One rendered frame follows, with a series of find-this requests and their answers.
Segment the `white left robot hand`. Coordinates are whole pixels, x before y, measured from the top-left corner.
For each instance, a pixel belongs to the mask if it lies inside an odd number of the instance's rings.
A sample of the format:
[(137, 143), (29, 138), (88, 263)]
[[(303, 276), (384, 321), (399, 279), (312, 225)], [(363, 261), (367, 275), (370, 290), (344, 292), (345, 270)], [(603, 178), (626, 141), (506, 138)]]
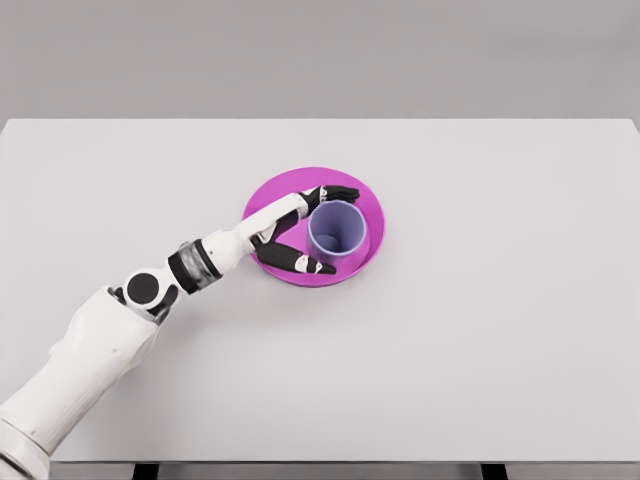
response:
[(237, 228), (249, 241), (249, 252), (270, 267), (292, 273), (335, 275), (334, 266), (319, 261), (291, 246), (277, 242), (299, 221), (309, 217), (328, 201), (354, 204), (360, 197), (357, 188), (342, 185), (320, 185), (301, 192), (287, 194), (242, 220)]

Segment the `purple cup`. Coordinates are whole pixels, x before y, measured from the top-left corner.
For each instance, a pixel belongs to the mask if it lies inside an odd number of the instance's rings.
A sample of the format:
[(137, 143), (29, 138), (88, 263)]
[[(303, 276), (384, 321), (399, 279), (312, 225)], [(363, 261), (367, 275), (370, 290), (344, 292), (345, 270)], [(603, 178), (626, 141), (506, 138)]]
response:
[(327, 201), (307, 222), (309, 254), (336, 267), (355, 262), (362, 252), (368, 227), (358, 207), (346, 201)]

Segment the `magenta round plate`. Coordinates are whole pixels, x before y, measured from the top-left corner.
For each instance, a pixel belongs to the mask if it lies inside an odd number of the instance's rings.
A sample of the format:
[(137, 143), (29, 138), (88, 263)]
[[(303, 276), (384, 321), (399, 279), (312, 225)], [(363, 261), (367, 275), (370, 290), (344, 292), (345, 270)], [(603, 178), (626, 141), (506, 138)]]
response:
[(362, 213), (367, 232), (360, 249), (336, 266), (334, 275), (293, 273), (268, 265), (261, 268), (275, 278), (300, 287), (325, 287), (345, 281), (363, 270), (377, 255), (385, 235), (385, 216), (374, 192), (359, 179), (339, 170), (325, 167), (303, 167), (280, 173), (261, 185), (250, 197), (242, 217), (247, 218), (266, 205), (292, 192), (319, 185), (342, 185), (359, 190), (355, 206)]

